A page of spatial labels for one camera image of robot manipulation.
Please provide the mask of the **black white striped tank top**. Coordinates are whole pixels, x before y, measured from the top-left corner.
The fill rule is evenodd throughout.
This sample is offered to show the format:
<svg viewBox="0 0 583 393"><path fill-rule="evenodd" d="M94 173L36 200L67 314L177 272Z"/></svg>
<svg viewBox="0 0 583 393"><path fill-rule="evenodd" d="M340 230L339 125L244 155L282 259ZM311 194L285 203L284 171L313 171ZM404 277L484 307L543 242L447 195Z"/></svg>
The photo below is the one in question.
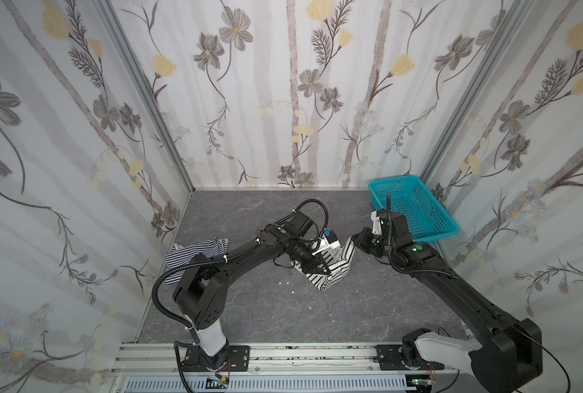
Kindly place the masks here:
<svg viewBox="0 0 583 393"><path fill-rule="evenodd" d="M352 237L341 245L339 240L329 243L323 235L319 238L319 255L324 258L330 273L326 275L305 273L305 276L319 291L326 291L348 275L354 253Z"/></svg>

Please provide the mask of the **teal plastic basket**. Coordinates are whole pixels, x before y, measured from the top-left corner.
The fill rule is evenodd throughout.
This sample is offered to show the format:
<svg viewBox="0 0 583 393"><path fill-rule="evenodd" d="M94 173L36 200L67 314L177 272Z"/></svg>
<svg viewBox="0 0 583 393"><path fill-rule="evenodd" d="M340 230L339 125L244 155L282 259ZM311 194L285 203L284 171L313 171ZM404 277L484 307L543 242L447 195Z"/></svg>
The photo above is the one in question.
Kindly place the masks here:
<svg viewBox="0 0 583 393"><path fill-rule="evenodd" d="M460 232L455 220L416 176L376 180L368 189L376 211L386 209L386 196L391 196L391 209L406 217L416 242L436 242Z"/></svg>

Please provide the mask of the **blue white striped tank top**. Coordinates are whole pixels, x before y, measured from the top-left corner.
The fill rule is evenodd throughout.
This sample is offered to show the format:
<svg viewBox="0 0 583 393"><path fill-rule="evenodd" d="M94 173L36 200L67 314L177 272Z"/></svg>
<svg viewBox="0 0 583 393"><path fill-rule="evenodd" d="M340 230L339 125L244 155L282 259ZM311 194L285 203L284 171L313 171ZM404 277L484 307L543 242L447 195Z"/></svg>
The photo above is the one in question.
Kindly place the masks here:
<svg viewBox="0 0 583 393"><path fill-rule="evenodd" d="M170 271L188 265L196 255L200 254L207 258L217 257L226 253L228 246L229 239L219 237L186 247L175 242L165 255L165 270Z"/></svg>

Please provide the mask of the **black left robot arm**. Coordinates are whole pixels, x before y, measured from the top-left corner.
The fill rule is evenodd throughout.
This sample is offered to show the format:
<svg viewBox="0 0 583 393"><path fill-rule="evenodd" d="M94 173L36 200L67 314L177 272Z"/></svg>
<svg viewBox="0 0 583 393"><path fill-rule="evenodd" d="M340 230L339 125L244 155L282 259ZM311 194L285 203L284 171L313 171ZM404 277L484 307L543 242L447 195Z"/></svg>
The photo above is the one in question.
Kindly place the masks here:
<svg viewBox="0 0 583 393"><path fill-rule="evenodd" d="M258 231L253 241L213 257L197 254L186 265L167 270L152 286L152 304L191 334L200 350L198 363L214 372L229 369L230 346L219 318L230 286L255 267L281 255L299 263L302 273L329 276L331 270L321 255L322 241L329 239L328 225L329 211L324 203L307 199L289 215ZM160 285L175 273L182 274L172 295L180 314L166 308L158 296Z"/></svg>

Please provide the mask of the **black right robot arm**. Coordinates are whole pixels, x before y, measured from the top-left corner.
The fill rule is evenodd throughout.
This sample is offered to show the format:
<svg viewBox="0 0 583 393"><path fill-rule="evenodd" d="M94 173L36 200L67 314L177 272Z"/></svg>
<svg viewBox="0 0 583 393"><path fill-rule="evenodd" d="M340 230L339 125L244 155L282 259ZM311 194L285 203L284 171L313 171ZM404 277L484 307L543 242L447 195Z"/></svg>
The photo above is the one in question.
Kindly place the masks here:
<svg viewBox="0 0 583 393"><path fill-rule="evenodd" d="M396 271L432 290L473 334L468 340L421 327L401 339L393 356L409 369L437 363L476 378L488 392L515 392L544 372L542 331L489 301L461 278L426 242L416 242L406 217L390 208L375 211L373 227L351 238L360 251L386 258Z"/></svg>

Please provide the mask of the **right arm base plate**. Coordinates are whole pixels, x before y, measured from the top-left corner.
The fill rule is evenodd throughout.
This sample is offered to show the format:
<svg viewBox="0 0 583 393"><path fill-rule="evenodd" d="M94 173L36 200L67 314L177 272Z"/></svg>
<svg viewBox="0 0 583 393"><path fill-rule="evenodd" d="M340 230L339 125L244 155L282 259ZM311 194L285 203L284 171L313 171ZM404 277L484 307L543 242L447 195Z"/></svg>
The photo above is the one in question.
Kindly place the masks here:
<svg viewBox="0 0 583 393"><path fill-rule="evenodd" d="M401 344L382 344L375 347L376 357L374 361L379 364L382 371L431 371L444 370L445 365L436 362L424 363L414 359L412 364L407 363L407 358L401 350Z"/></svg>

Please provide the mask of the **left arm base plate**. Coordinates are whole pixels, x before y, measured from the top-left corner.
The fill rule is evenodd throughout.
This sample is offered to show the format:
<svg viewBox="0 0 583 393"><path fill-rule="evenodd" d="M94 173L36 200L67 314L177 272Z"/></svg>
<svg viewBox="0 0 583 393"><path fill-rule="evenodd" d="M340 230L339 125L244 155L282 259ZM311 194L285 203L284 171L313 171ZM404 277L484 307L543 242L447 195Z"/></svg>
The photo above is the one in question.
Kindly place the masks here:
<svg viewBox="0 0 583 393"><path fill-rule="evenodd" d="M251 348L249 346L225 346L215 356L208 356L199 346L187 345L181 356L182 370L188 373L248 370Z"/></svg>

